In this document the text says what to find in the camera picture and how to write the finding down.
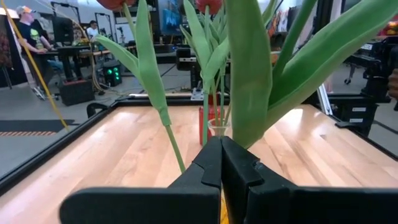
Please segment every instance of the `gray floor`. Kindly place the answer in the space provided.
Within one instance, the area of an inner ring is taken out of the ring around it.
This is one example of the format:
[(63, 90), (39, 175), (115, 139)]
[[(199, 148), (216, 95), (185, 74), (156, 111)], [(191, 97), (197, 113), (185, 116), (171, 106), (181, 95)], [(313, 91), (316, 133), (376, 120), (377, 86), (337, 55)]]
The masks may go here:
[[(173, 67), (172, 64), (159, 65), (160, 74)], [(358, 93), (366, 83), (361, 77), (363, 71), (358, 70), (350, 85), (345, 85), (343, 80), (348, 76), (349, 69), (341, 66), (333, 74), (333, 89), (335, 93)], [(165, 89), (168, 92), (180, 91), (181, 87), (190, 86), (188, 72), (178, 71), (175, 67), (162, 77)], [(50, 89), (55, 89), (52, 80)], [(142, 88), (133, 77), (124, 77), (123, 84), (115, 88), (120, 93), (139, 93)], [(104, 96), (96, 96), (96, 101), (106, 105), (111, 104), (119, 96), (107, 93)], [(66, 107), (60, 101), (56, 101), (64, 119), (74, 119), (76, 123), (82, 123), (87, 119), (86, 106), (82, 103)], [(377, 109), (376, 120), (387, 124), (392, 129), (398, 130), (398, 113), (393, 111), (395, 102), (388, 105), (380, 105)], [(57, 119), (57, 115), (48, 101), (40, 101), (31, 92), (28, 85), (14, 87), (13, 90), (3, 88), (0, 90), (0, 120), (8, 119)], [(7, 174), (13, 168), (40, 152), (44, 147), (62, 137), (66, 131), (61, 131), (53, 136), (0, 136), (0, 177)], [(374, 125), (369, 136), (371, 139), (398, 154), (396, 147), (396, 135), (378, 125)]]

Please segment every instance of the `person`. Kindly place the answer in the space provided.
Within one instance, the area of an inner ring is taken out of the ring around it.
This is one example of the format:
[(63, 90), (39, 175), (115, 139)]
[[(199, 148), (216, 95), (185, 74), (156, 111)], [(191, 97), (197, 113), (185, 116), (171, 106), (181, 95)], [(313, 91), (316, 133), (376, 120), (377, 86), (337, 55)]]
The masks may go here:
[(47, 61), (47, 57), (43, 57), (43, 55), (48, 50), (55, 50), (50, 45), (48, 40), (43, 36), (41, 30), (37, 30), (32, 26), (34, 22), (34, 15), (32, 9), (27, 6), (19, 6), (16, 9), (16, 12), (19, 15), (19, 22), (17, 23), (17, 28), (21, 33), (22, 39), (18, 39), (21, 47), (22, 47), (22, 58), (27, 62), (29, 70), (35, 79), (36, 86), (33, 87), (33, 91), (35, 94), (41, 99), (45, 100), (44, 87), (40, 82), (39, 75), (36, 73), (34, 66), (30, 59), (27, 56), (27, 52), (25, 51), (24, 45), (29, 49), (30, 54), (32, 55), (34, 62), (39, 69), (39, 72), (42, 74), (42, 78), (46, 86), (49, 84), (49, 81), (52, 79), (54, 75), (54, 71), (52, 67), (49, 65)]
[(388, 94), (398, 100), (398, 69), (395, 69), (389, 77)]
[(87, 28), (87, 35), (90, 40), (99, 34), (98, 25), (96, 21), (90, 21), (90, 27)]

